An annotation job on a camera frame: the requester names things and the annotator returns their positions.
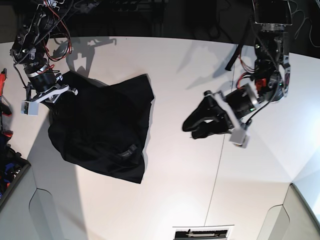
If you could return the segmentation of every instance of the white tabletop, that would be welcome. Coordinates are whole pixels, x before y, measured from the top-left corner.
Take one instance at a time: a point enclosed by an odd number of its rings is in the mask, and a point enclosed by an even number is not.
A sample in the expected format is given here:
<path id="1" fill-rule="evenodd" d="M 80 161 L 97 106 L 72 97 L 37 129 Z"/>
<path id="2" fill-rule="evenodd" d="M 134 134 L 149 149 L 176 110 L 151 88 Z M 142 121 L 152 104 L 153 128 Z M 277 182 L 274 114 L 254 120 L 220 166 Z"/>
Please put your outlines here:
<path id="1" fill-rule="evenodd" d="M 64 237 L 169 240 L 172 227 L 235 225 L 231 239 L 257 239 L 268 210 L 283 203 L 289 183 L 320 145 L 320 60 L 290 55 L 289 97 L 254 118 L 249 147 L 239 149 L 229 135 L 193 140 L 181 130 L 204 91 L 231 91 L 243 71 L 239 62 L 224 70 L 235 45 L 141 37 L 72 41 L 73 54 L 55 70 L 79 70 L 108 85 L 148 74 L 155 101 L 142 183 L 90 172 L 63 161 L 51 145 L 45 106 L 37 117 L 19 113 L 25 91 L 9 56 L 12 43 L 0 44 L 0 68 L 9 77 L 4 96 L 14 110 L 10 143 L 31 162 L 37 187 L 53 195 Z M 58 46 L 51 40 L 48 47 Z M 246 49 L 249 63 L 255 56 Z"/>

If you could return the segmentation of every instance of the black fabric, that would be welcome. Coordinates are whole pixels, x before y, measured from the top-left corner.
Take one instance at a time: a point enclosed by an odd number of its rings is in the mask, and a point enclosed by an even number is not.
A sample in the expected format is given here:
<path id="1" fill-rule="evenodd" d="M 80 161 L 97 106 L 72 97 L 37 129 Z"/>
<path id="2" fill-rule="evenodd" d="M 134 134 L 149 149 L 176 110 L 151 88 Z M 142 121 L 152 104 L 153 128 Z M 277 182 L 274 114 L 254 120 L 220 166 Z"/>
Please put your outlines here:
<path id="1" fill-rule="evenodd" d="M 98 174 L 140 184 L 154 99 L 147 75 L 97 87 L 70 71 L 63 75 L 63 83 L 77 88 L 78 95 L 65 93 L 51 106 L 49 138 L 62 158 Z"/>

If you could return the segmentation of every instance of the black cloth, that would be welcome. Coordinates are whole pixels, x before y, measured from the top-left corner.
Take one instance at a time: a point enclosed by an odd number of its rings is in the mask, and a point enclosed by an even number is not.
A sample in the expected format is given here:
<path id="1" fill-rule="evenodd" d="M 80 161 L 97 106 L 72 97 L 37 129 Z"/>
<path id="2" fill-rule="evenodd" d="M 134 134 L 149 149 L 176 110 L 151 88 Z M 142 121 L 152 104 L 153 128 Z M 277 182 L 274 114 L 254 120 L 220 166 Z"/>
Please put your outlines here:
<path id="1" fill-rule="evenodd" d="M 78 95 L 62 94 L 51 106 L 48 134 L 62 158 L 98 174 L 140 184 L 142 151 L 154 95 L 147 75 L 97 87 L 67 72 L 63 83 Z"/>

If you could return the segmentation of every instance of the robotic arm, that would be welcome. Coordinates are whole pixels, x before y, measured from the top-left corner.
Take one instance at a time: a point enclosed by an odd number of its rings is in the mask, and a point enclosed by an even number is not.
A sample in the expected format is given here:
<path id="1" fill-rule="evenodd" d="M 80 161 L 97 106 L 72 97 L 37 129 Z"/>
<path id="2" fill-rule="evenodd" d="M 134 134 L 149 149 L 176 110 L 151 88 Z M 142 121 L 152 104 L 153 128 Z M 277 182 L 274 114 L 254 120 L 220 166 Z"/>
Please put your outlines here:
<path id="1" fill-rule="evenodd" d="M 249 142 L 247 129 L 252 118 L 263 108 L 286 97 L 290 82 L 289 35 L 285 27 L 292 24 L 288 0 L 252 0 L 254 20 L 251 17 L 246 31 L 226 70 L 231 71 L 237 57 L 245 73 L 236 83 L 236 90 L 224 96 L 223 93 L 206 91 L 198 108 L 183 123 L 182 130 L 191 132 L 192 138 L 203 139 L 214 134 L 231 134 L 230 142 L 246 148 Z M 241 50 L 246 36 L 252 29 L 255 35 L 256 61 L 254 68 L 241 59 Z M 279 68 L 284 69 L 282 78 Z M 249 84 L 241 86 L 241 80 L 250 78 L 256 93 Z M 249 114 L 251 117 L 243 122 Z"/>
<path id="2" fill-rule="evenodd" d="M 58 73 L 59 71 L 53 70 L 54 65 L 49 64 L 52 58 L 49 55 L 47 55 L 48 59 L 44 57 L 46 53 L 48 54 L 46 45 L 50 34 L 58 24 L 64 24 L 63 19 L 73 6 L 74 0 L 70 1 L 67 8 L 65 8 L 64 0 L 62 2 L 37 0 L 36 3 L 37 8 L 33 18 L 26 17 L 10 50 L 10 55 L 15 62 L 13 66 L 26 90 L 26 100 L 21 104 L 21 113 L 27 115 L 37 115 L 39 103 L 42 101 L 54 104 L 64 92 L 71 91 L 75 95 L 78 93 L 76 89 L 71 89 L 68 85 L 61 83 L 62 75 Z M 24 72 L 30 81 L 27 85 L 17 65 L 23 65 Z M 32 90 L 36 92 L 34 97 L 32 97 Z"/>

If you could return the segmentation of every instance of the red tool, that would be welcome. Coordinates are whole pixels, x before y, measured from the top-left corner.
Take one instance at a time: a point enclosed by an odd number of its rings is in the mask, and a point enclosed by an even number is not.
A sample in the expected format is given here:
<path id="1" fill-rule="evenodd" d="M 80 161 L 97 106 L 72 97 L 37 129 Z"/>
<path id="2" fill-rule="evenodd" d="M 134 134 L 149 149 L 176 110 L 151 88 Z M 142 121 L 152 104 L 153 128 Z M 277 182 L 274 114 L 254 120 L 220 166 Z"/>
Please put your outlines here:
<path id="1" fill-rule="evenodd" d="M 11 138 L 13 135 L 12 131 L 4 130 L 3 119 L 2 116 L 11 116 L 12 112 L 10 108 L 2 102 L 2 94 L 4 92 L 4 86 L 7 79 L 7 70 L 3 69 L 0 73 L 0 133 L 8 138 Z"/>

